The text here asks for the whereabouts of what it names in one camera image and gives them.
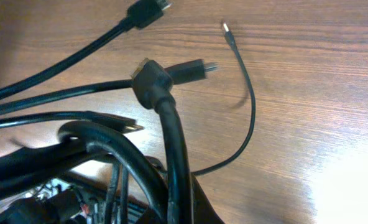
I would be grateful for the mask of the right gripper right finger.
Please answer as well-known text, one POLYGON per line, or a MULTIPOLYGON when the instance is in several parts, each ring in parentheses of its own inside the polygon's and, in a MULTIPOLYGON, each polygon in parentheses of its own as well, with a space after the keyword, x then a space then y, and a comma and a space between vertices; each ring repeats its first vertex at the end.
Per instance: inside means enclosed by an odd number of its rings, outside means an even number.
POLYGON ((191 181, 194 224, 224 224, 193 174, 191 175, 191 181))

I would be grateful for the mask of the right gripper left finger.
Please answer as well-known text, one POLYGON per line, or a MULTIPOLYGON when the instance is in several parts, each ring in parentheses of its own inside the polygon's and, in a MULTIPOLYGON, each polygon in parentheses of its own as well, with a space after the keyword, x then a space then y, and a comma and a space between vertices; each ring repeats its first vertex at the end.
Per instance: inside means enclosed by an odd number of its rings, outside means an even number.
POLYGON ((159 217, 152 209, 147 209, 135 222, 135 224, 162 224, 159 217))

